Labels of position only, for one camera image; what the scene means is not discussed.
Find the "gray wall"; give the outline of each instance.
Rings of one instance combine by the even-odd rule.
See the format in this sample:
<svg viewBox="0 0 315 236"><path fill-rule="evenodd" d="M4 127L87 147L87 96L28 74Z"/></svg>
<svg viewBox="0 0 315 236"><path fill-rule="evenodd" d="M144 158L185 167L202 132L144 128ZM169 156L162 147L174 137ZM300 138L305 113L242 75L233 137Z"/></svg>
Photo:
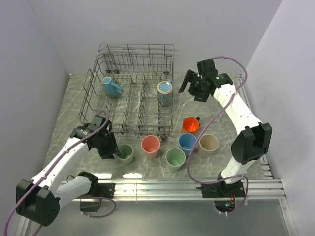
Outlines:
<svg viewBox="0 0 315 236"><path fill-rule="evenodd" d="M16 184L43 166L68 74L26 0L1 2L0 31L2 230Z"/></svg>
<svg viewBox="0 0 315 236"><path fill-rule="evenodd" d="M273 127L268 161L300 235L314 235L315 2L284 0L248 65L253 110Z"/></svg>
<svg viewBox="0 0 315 236"><path fill-rule="evenodd" d="M69 72L93 66L100 43L173 43L175 70L225 55L250 61L281 0L29 0ZM220 70L235 71L231 62Z"/></svg>

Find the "metal wire rack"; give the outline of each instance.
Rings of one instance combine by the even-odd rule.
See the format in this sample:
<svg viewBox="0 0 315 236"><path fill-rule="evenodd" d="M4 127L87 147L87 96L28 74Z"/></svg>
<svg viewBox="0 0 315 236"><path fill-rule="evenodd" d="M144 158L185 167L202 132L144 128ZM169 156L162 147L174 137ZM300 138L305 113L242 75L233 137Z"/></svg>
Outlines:
<svg viewBox="0 0 315 236"><path fill-rule="evenodd" d="M171 79L174 85L172 44L101 44L93 69L83 85L85 96L79 113L82 123L92 121L100 110L110 112L112 131L135 135L172 133L173 103L162 106L157 99L157 84ZM124 92L108 98L102 79L111 77Z"/></svg>

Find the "cup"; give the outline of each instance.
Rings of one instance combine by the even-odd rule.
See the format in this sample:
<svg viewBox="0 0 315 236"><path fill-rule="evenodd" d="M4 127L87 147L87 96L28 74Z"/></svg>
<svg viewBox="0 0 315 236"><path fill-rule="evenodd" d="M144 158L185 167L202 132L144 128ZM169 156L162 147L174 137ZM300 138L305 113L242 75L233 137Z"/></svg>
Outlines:
<svg viewBox="0 0 315 236"><path fill-rule="evenodd" d="M183 150L186 157L189 156L192 146L196 142L196 140L197 138L191 133L185 133L179 137L178 140L179 148Z"/></svg>
<svg viewBox="0 0 315 236"><path fill-rule="evenodd" d="M200 123L199 123L200 117L187 117L183 121L183 126L182 126L182 134L183 133L191 133L193 135L197 134L198 129L200 128Z"/></svg>
<svg viewBox="0 0 315 236"><path fill-rule="evenodd" d="M165 155L167 167L170 171L175 172L185 163L185 153L177 147L171 148Z"/></svg>
<svg viewBox="0 0 315 236"><path fill-rule="evenodd" d="M159 82L157 85L157 99L161 105L170 105L173 101L172 80Z"/></svg>
<svg viewBox="0 0 315 236"><path fill-rule="evenodd" d="M141 141L141 147L145 152L148 159L154 159L158 155L160 142L158 137L154 135L148 135Z"/></svg>
<svg viewBox="0 0 315 236"><path fill-rule="evenodd" d="M102 85L103 85L105 95L110 98L116 97L122 94L124 91L123 88L119 86L118 84L116 84L114 80L110 77L105 77L102 80Z"/></svg>
<svg viewBox="0 0 315 236"><path fill-rule="evenodd" d="M133 149L129 144L121 144L118 146L120 156L117 158L124 164L129 164L133 160Z"/></svg>
<svg viewBox="0 0 315 236"><path fill-rule="evenodd" d="M204 134L199 140L198 154L201 157L208 157L212 152L217 150L219 142L217 138L211 134Z"/></svg>

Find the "light green cup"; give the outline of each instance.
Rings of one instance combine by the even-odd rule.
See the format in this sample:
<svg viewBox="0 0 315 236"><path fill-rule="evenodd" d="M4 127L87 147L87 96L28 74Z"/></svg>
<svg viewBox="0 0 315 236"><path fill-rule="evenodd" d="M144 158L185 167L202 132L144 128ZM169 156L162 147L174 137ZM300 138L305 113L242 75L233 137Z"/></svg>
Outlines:
<svg viewBox="0 0 315 236"><path fill-rule="evenodd" d="M186 160L185 153L177 147L168 150L165 158L167 167L172 172L178 171Z"/></svg>
<svg viewBox="0 0 315 236"><path fill-rule="evenodd" d="M121 144L118 146L121 156L117 158L124 164L129 164L133 160L133 149L129 144Z"/></svg>

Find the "beige cup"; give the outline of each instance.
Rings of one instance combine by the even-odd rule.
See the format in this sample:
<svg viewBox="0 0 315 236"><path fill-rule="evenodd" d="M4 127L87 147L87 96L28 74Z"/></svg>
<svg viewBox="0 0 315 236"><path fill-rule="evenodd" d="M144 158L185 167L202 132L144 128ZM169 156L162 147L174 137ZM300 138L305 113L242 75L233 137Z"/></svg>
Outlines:
<svg viewBox="0 0 315 236"><path fill-rule="evenodd" d="M215 136L204 134L199 140L198 154L201 157L208 157L212 152L217 150L218 146L219 142Z"/></svg>

